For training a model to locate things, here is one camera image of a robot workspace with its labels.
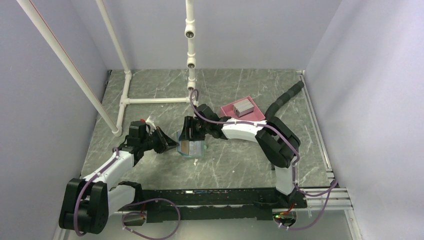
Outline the white credit card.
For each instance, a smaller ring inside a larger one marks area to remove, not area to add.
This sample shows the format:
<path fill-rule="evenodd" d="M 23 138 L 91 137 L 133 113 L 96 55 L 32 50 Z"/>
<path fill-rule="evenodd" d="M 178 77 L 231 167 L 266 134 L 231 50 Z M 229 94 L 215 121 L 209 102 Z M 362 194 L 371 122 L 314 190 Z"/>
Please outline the white credit card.
<path fill-rule="evenodd" d="M 195 158 L 201 157 L 204 151 L 203 141 L 181 141 L 177 148 L 177 151 L 186 157 Z"/>

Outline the green card holder wallet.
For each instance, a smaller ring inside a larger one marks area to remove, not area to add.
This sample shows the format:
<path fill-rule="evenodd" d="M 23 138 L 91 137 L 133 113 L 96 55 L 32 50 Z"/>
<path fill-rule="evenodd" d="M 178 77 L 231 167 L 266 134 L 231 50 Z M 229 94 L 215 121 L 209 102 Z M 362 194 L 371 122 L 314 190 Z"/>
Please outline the green card holder wallet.
<path fill-rule="evenodd" d="M 179 140 L 181 131 L 177 131 L 175 135 L 176 135 L 177 143 L 179 144 L 179 146 L 176 149 L 180 155 L 186 158 L 202 158 L 204 156 L 205 150 L 207 149 L 207 146 L 204 140 L 181 141 Z"/>

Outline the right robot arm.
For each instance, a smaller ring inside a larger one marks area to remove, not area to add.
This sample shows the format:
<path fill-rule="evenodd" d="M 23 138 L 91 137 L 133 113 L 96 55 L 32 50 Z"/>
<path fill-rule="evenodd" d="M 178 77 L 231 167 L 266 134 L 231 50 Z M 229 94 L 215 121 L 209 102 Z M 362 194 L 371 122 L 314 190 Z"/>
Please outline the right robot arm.
<path fill-rule="evenodd" d="M 299 160 L 300 139 L 278 118 L 248 121 L 230 116 L 219 117 L 206 104 L 193 108 L 194 116 L 184 118 L 178 140 L 203 141 L 206 135 L 222 140 L 257 143 L 274 166 L 276 203 L 287 208 L 295 201 L 295 164 Z"/>

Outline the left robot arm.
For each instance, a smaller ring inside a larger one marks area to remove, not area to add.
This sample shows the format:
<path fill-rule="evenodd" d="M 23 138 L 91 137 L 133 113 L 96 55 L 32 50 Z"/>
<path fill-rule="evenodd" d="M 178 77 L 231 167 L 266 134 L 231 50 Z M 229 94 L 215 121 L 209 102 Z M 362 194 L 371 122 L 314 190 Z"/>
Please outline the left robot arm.
<path fill-rule="evenodd" d="M 160 127 L 151 129 L 136 121 L 124 141 L 112 149 L 111 157 L 98 169 L 83 178 L 71 179 L 65 188 L 58 226 L 73 230 L 78 236 L 99 234 L 109 217 L 122 208 L 137 210 L 148 203 L 141 184 L 119 179 L 136 166 L 145 152 L 162 154 L 179 143 Z"/>

